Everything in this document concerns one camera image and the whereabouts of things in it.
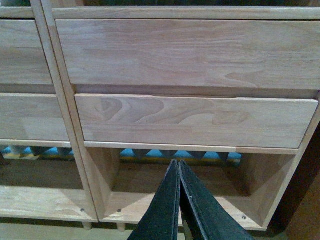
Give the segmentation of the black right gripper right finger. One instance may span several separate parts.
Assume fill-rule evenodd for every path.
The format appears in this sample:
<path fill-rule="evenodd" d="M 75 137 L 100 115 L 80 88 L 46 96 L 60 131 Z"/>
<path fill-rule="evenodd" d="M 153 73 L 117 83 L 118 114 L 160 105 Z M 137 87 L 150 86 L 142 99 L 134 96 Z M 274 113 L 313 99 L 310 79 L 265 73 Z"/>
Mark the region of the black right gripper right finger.
<path fill-rule="evenodd" d="M 184 160 L 179 162 L 179 206 L 187 240 L 252 240 Z"/>

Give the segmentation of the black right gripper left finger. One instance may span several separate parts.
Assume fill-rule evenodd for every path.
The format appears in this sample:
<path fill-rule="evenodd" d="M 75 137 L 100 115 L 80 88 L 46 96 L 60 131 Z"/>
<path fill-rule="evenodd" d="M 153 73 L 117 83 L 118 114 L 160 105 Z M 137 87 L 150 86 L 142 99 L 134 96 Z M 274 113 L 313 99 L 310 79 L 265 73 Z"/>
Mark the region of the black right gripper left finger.
<path fill-rule="evenodd" d="M 179 229 L 181 176 L 173 159 L 149 208 L 128 237 L 130 240 L 176 240 Z"/>

